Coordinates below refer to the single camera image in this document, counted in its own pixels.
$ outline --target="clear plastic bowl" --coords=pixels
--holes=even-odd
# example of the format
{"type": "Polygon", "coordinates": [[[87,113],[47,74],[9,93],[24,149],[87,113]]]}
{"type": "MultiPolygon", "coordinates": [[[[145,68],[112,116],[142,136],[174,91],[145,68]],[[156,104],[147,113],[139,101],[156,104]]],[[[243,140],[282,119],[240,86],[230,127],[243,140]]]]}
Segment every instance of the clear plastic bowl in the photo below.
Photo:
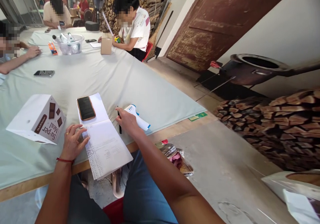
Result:
{"type": "Polygon", "coordinates": [[[71,34],[75,40],[72,43],[58,43],[57,41],[53,40],[55,46],[58,45],[63,55],[72,55],[81,53],[82,50],[82,42],[84,37],[79,34],[71,34]]]}

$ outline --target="infrared thermometer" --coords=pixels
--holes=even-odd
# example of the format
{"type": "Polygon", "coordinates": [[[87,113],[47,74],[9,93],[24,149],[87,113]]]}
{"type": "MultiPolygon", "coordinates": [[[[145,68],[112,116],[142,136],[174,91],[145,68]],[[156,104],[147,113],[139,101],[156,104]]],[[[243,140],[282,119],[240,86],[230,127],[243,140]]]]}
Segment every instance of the infrared thermometer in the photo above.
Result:
{"type": "Polygon", "coordinates": [[[139,117],[139,113],[137,113],[135,105],[133,105],[133,104],[129,105],[128,107],[125,108],[125,111],[136,116],[137,124],[141,129],[147,131],[149,129],[149,127],[151,126],[149,123],[147,123],[141,117],[139,117]]]}

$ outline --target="person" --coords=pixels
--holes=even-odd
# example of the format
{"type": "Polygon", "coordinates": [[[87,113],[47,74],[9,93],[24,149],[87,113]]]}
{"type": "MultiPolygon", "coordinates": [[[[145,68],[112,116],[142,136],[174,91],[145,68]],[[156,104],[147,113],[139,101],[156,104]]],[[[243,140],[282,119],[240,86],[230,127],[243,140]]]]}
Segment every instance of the person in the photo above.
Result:
{"type": "Polygon", "coordinates": [[[150,34],[148,12],[139,6],[139,0],[114,0],[113,12],[121,25],[119,37],[121,43],[113,40],[113,46],[124,49],[139,61],[146,56],[150,34]]]}
{"type": "Polygon", "coordinates": [[[41,50],[38,46],[30,46],[24,42],[15,40],[15,34],[10,31],[13,25],[0,21],[0,85],[4,82],[6,75],[23,63],[38,56],[41,50]],[[18,48],[28,49],[26,54],[11,58],[18,48]]]}
{"type": "Polygon", "coordinates": [[[87,9],[89,9],[89,4],[87,2],[87,0],[79,0],[79,6],[78,6],[78,12],[80,14],[80,18],[79,20],[75,20],[73,22],[73,26],[74,27],[84,27],[84,11],[86,11],[87,9]]]}
{"type": "Polygon", "coordinates": [[[71,17],[67,6],[62,0],[50,0],[43,6],[43,23],[48,29],[57,29],[59,22],[63,21],[61,28],[72,28],[71,17]]]}
{"type": "MultiPolygon", "coordinates": [[[[126,166],[128,180],[123,199],[123,219],[127,223],[224,223],[192,183],[151,142],[138,126],[136,117],[122,108],[116,121],[137,143],[140,150],[126,166]]],[[[64,145],[36,219],[39,223],[109,224],[110,220],[90,199],[77,175],[71,176],[72,161],[89,137],[79,142],[85,128],[66,129],[64,145]]]]}

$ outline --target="green card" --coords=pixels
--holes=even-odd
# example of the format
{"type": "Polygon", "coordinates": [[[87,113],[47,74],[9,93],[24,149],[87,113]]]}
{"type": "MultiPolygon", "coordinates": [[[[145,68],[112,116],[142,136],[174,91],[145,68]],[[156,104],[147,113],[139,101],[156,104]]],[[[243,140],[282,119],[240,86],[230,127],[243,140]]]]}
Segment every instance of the green card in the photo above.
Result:
{"type": "Polygon", "coordinates": [[[202,112],[202,113],[199,113],[199,114],[194,115],[194,116],[192,116],[192,117],[189,117],[188,119],[189,119],[190,121],[195,121],[195,120],[197,120],[197,119],[199,119],[199,118],[202,118],[202,117],[204,117],[204,116],[208,116],[208,114],[206,114],[205,112],[202,112]]]}

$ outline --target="notebook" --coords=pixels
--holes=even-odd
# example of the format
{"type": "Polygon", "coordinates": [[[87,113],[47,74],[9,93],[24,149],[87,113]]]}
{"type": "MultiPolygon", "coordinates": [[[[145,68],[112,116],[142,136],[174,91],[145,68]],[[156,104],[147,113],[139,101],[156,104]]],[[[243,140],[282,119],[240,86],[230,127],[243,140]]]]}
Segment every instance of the notebook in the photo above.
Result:
{"type": "Polygon", "coordinates": [[[101,180],[133,160],[133,157],[110,121],[100,94],[89,96],[96,113],[94,119],[79,121],[87,129],[83,138],[90,137],[86,151],[94,180],[101,180]]]}
{"type": "Polygon", "coordinates": [[[90,43],[93,48],[101,48],[101,43],[90,43]]]}

